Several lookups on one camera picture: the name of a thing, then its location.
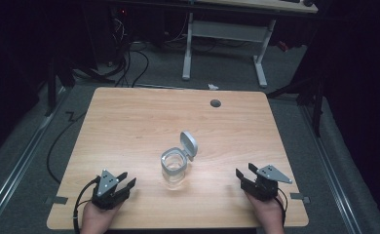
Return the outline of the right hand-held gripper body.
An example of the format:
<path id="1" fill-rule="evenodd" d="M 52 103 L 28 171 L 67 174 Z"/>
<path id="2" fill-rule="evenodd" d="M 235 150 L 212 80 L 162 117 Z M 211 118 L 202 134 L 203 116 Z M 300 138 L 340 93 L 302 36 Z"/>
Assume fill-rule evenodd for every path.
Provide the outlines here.
<path id="1" fill-rule="evenodd" d="M 276 198 L 280 182 L 292 184 L 292 180 L 273 165 L 260 168 L 257 172 L 254 185 L 241 185 L 246 193 L 257 200 L 265 202 Z"/>

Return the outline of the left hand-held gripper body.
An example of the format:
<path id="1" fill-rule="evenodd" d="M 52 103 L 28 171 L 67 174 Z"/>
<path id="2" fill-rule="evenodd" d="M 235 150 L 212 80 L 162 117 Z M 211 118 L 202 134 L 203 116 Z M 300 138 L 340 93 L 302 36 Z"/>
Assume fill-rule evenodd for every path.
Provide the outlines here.
<path id="1" fill-rule="evenodd" d="M 94 188 L 92 203 L 102 210 L 111 210 L 125 202 L 130 197 L 130 192 L 118 190 L 116 176 L 104 169 L 98 177 L 97 186 Z"/>

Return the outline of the glass jar with grey lid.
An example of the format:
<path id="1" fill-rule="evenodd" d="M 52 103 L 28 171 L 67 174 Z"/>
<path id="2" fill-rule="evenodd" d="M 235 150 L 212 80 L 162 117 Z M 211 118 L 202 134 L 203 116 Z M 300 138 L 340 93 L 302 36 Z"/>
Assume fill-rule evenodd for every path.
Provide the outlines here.
<path id="1" fill-rule="evenodd" d="M 193 162 L 198 154 L 199 145 L 195 138 L 183 131 L 179 136 L 180 146 L 172 147 L 161 154 L 160 162 L 166 187 L 178 189 L 186 177 L 188 164 Z"/>

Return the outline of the person's right hand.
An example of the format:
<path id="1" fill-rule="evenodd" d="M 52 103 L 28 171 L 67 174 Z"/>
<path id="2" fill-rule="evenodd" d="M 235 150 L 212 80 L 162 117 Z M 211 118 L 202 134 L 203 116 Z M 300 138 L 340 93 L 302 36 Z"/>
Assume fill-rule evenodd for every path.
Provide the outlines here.
<path id="1" fill-rule="evenodd" d="M 280 196 L 266 202 L 257 200 L 248 193 L 246 196 L 265 234 L 285 234 Z"/>

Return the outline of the person's left hand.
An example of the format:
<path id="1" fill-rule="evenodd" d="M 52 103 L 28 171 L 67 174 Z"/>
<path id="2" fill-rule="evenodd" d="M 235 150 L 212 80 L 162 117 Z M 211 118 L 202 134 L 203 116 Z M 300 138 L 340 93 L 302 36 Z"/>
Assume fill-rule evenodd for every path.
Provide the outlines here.
<path id="1" fill-rule="evenodd" d="M 80 234 L 104 234 L 121 207 L 119 204 L 111 210 L 102 210 L 88 202 L 83 209 Z"/>

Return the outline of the grey tape strip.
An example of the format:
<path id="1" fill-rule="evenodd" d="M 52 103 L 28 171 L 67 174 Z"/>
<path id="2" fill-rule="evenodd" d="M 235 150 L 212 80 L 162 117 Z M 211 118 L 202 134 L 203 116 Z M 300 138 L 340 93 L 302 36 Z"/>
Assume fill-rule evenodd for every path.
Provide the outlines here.
<path id="1" fill-rule="evenodd" d="M 304 204 L 310 204 L 311 203 L 310 197 L 305 196 L 302 193 L 290 193 L 290 199 L 301 200 Z"/>
<path id="2" fill-rule="evenodd" d="M 67 203 L 68 199 L 66 197 L 60 197 L 60 196 L 49 196 L 45 200 L 46 205 L 52 205 L 52 204 L 61 204 L 65 205 Z"/>

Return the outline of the black stand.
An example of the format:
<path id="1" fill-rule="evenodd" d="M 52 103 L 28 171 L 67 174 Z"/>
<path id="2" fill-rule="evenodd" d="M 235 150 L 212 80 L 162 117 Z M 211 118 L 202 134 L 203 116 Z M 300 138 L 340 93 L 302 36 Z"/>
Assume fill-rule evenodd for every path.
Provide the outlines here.
<path id="1" fill-rule="evenodd" d="M 325 77 L 321 74 L 314 75 L 309 78 L 302 79 L 297 82 L 293 82 L 287 86 L 284 86 L 274 92 L 266 95 L 267 98 L 276 98 L 283 94 L 293 93 L 297 91 L 298 96 L 296 103 L 299 106 L 305 106 L 308 104 L 313 105 L 313 114 L 311 115 L 311 127 L 314 134 L 317 137 L 321 136 L 320 125 L 322 118 L 323 107 L 323 88 Z"/>
<path id="2" fill-rule="evenodd" d="M 61 56 L 53 56 L 48 63 L 47 116 L 51 116 L 57 107 L 57 82 L 60 82 L 64 88 L 72 88 L 75 85 L 71 63 L 67 58 Z"/>

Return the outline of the white-legged wooden desk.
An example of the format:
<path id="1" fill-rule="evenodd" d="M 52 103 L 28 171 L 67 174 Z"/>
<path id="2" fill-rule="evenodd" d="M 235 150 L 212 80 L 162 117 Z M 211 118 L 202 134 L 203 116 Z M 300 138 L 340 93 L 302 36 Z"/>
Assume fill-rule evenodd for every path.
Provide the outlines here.
<path id="1" fill-rule="evenodd" d="M 212 4 L 223 7 L 241 7 L 247 10 L 262 10 L 265 13 L 294 13 L 316 14 L 318 7 L 313 0 L 186 0 L 191 6 L 196 3 Z M 263 25 L 252 23 L 219 22 L 214 19 L 194 19 L 193 14 L 187 15 L 186 50 L 183 61 L 182 79 L 191 78 L 192 40 L 194 37 L 225 39 L 241 42 L 259 43 L 258 54 L 252 57 L 256 70 L 258 84 L 261 88 L 267 87 L 267 80 L 263 70 L 264 58 L 269 41 L 276 24 L 275 18 L 267 19 Z"/>

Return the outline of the metal floor rail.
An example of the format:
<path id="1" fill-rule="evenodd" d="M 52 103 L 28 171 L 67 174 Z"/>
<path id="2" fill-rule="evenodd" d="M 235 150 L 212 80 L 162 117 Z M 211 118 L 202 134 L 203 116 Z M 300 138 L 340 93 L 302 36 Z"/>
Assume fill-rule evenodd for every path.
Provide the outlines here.
<path id="1" fill-rule="evenodd" d="M 305 106 L 299 106 L 298 109 L 304 118 L 305 125 L 307 126 L 307 129 L 312 136 L 313 142 L 317 147 L 318 158 L 321 161 L 323 173 L 325 174 L 326 181 L 334 198 L 336 207 L 338 208 L 338 211 L 341 214 L 341 217 L 347 228 L 348 234 L 362 234 L 361 227 L 357 221 L 350 200 L 345 193 L 345 190 L 343 189 L 343 186 L 338 179 L 334 167 L 329 160 L 328 153 L 323 145 L 323 141 L 319 136 L 317 136 L 313 129 L 310 111 Z"/>
<path id="2" fill-rule="evenodd" d="M 57 110 L 70 94 L 70 88 L 61 87 L 57 92 L 55 107 L 47 104 L 47 91 L 41 92 L 38 102 L 7 137 L 0 147 L 0 215 L 31 164 L 38 145 L 53 121 Z"/>

